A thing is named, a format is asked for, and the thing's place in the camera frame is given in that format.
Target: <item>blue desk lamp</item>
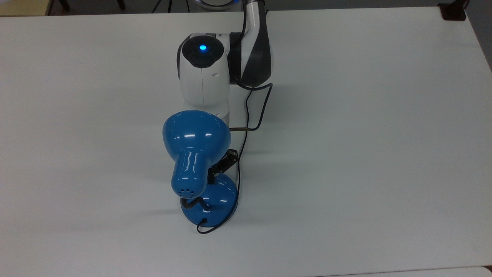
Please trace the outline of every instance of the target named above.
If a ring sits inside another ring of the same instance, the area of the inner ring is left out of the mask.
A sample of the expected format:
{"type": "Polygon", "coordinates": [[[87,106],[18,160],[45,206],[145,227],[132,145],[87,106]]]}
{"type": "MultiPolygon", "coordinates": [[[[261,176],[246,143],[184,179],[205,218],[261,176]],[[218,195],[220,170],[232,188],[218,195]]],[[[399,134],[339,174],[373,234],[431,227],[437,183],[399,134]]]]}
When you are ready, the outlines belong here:
{"type": "Polygon", "coordinates": [[[228,149],[227,125],[213,114],[186,110],[166,120],[162,136],[176,162],[171,186],[181,197],[185,216],[203,227],[225,221],[234,212],[238,193],[234,182],[221,173],[237,162],[237,151],[228,149]]]}

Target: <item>robotic arm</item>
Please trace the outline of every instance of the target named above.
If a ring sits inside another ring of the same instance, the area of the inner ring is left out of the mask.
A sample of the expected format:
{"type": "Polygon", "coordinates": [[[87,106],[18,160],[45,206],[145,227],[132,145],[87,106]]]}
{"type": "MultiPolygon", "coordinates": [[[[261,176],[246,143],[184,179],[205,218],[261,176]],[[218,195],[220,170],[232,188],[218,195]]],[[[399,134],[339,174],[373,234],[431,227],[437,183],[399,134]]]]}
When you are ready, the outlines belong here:
{"type": "Polygon", "coordinates": [[[178,49],[184,109],[211,113],[229,124],[230,84],[257,87],[271,74],[263,0],[243,0],[241,33],[191,34],[178,49]]]}
{"type": "Polygon", "coordinates": [[[238,160],[237,151],[229,149],[230,84],[258,87],[271,75],[264,0],[242,1],[242,32],[191,34],[179,46],[184,111],[162,130],[175,161],[171,186],[197,230],[222,225],[238,201],[235,183],[223,173],[238,160]]]}

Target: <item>lamp base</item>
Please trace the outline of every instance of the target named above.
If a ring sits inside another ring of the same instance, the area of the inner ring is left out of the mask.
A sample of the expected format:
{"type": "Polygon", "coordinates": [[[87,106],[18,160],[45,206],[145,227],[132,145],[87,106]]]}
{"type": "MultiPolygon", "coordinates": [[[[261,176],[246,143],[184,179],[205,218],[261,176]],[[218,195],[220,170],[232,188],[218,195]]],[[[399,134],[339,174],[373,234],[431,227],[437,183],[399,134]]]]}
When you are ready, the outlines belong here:
{"type": "Polygon", "coordinates": [[[198,225],[202,222],[202,219],[206,218],[207,222],[201,226],[214,227],[227,218],[231,210],[234,209],[231,215],[234,213],[237,194],[238,189],[231,178],[223,173],[219,173],[215,177],[215,182],[213,184],[207,184],[205,191],[200,195],[209,210],[203,210],[201,205],[195,205],[189,209],[181,206],[181,210],[183,210],[184,215],[193,224],[198,225]]]}

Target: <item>lamp shade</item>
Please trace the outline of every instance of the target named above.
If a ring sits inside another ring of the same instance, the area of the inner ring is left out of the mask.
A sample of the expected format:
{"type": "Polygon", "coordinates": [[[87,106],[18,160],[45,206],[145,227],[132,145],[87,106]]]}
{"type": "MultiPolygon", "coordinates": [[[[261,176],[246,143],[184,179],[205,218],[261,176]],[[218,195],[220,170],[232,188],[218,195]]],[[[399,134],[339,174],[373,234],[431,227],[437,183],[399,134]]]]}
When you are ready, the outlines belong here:
{"type": "Polygon", "coordinates": [[[171,186],[181,198],[200,196],[207,186],[209,167],[231,144],[227,125],[213,114],[186,110],[169,117],[162,128],[166,150],[175,162],[171,186]]]}

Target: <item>cable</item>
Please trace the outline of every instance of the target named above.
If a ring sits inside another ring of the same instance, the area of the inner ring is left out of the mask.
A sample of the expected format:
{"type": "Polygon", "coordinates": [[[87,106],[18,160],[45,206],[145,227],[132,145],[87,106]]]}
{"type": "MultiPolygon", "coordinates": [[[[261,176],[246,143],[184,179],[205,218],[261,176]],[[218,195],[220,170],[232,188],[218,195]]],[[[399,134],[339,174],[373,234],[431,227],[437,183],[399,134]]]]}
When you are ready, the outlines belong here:
{"type": "Polygon", "coordinates": [[[154,7],[154,9],[152,10],[151,13],[154,13],[155,10],[157,10],[157,7],[159,6],[160,2],[161,2],[161,0],[157,1],[157,4],[155,4],[155,7],[154,7]]]}
{"type": "MultiPolygon", "coordinates": [[[[249,108],[247,106],[247,101],[249,99],[249,97],[251,96],[253,91],[250,91],[248,96],[246,97],[246,100],[245,100],[245,106],[246,106],[246,127],[249,126],[249,108]]],[[[203,218],[202,221],[200,223],[198,223],[198,225],[196,225],[196,231],[200,234],[208,234],[210,232],[213,232],[214,230],[216,230],[217,228],[219,228],[220,226],[222,226],[227,220],[229,220],[229,218],[231,218],[232,214],[234,213],[234,211],[236,210],[237,206],[238,206],[238,203],[239,203],[239,192],[241,191],[241,157],[243,155],[243,151],[245,149],[245,145],[246,145],[246,139],[247,139],[247,131],[245,132],[245,137],[243,139],[243,145],[241,145],[241,150],[239,151],[239,155],[238,155],[238,162],[236,163],[237,165],[237,169],[238,169],[238,193],[236,194],[236,200],[234,201],[234,205],[231,209],[231,211],[229,212],[229,214],[226,216],[226,218],[220,222],[217,226],[214,226],[212,227],[211,229],[209,230],[206,230],[206,231],[200,231],[200,227],[202,227],[203,224],[207,223],[207,219],[206,218],[203,218]]]]}
{"type": "MultiPolygon", "coordinates": [[[[243,36],[245,34],[245,31],[246,31],[246,6],[243,5],[243,30],[241,31],[241,39],[243,38],[243,36]]],[[[238,86],[240,86],[241,88],[244,88],[244,89],[249,90],[249,94],[248,94],[248,96],[246,97],[246,100],[245,100],[245,107],[246,107],[246,127],[245,128],[229,128],[229,131],[243,131],[245,133],[245,137],[243,139],[243,144],[241,145],[241,150],[239,151],[239,154],[238,154],[238,162],[237,162],[237,169],[238,169],[238,193],[236,195],[236,200],[234,202],[233,208],[231,209],[231,211],[229,212],[229,214],[227,215],[227,217],[222,222],[220,222],[217,226],[214,226],[211,229],[208,229],[206,231],[200,231],[200,227],[202,227],[203,224],[207,223],[207,219],[206,218],[203,218],[202,221],[196,225],[196,231],[198,233],[200,233],[200,234],[208,234],[210,232],[213,232],[214,230],[216,230],[217,228],[219,228],[220,226],[222,226],[227,220],[229,220],[230,217],[232,216],[232,214],[234,213],[234,211],[236,210],[236,208],[238,206],[238,202],[239,202],[239,192],[241,190],[241,157],[243,155],[243,151],[244,151],[244,148],[245,148],[245,145],[246,145],[247,133],[248,133],[248,131],[256,131],[256,130],[258,130],[258,128],[260,128],[261,121],[263,120],[263,114],[265,113],[265,107],[267,106],[268,98],[269,98],[270,93],[271,93],[272,88],[273,88],[273,84],[272,83],[269,83],[267,85],[264,85],[264,86],[261,86],[261,87],[257,87],[257,88],[247,87],[247,86],[243,85],[239,80],[237,80],[233,75],[230,74],[230,76],[233,78],[234,82],[238,86]],[[267,92],[267,95],[265,97],[265,101],[263,102],[263,107],[261,109],[261,114],[260,114],[260,119],[258,120],[258,125],[255,128],[250,128],[249,127],[249,107],[247,105],[247,102],[249,100],[249,97],[251,97],[251,94],[253,93],[253,91],[259,91],[259,90],[263,90],[263,89],[266,89],[266,88],[268,88],[268,92],[267,92]]]]}
{"type": "Polygon", "coordinates": [[[167,13],[171,13],[172,6],[173,6],[173,0],[169,0],[169,4],[167,4],[167,13]]]}
{"type": "Polygon", "coordinates": [[[270,83],[270,84],[265,85],[263,87],[254,88],[254,89],[253,88],[250,88],[249,95],[251,95],[251,93],[253,91],[258,91],[258,90],[265,89],[265,88],[268,87],[268,92],[267,92],[267,95],[265,97],[265,101],[263,102],[263,107],[261,108],[260,119],[258,120],[258,125],[256,127],[254,127],[254,128],[249,128],[249,126],[246,126],[244,128],[243,127],[233,127],[233,128],[229,128],[229,131],[231,131],[231,132],[234,132],[234,131],[243,131],[243,132],[245,132],[246,131],[247,132],[247,131],[256,131],[256,130],[258,130],[260,128],[261,122],[263,120],[263,114],[265,113],[265,108],[267,107],[268,98],[270,97],[270,93],[272,92],[273,86],[274,85],[272,83],[270,83]]]}

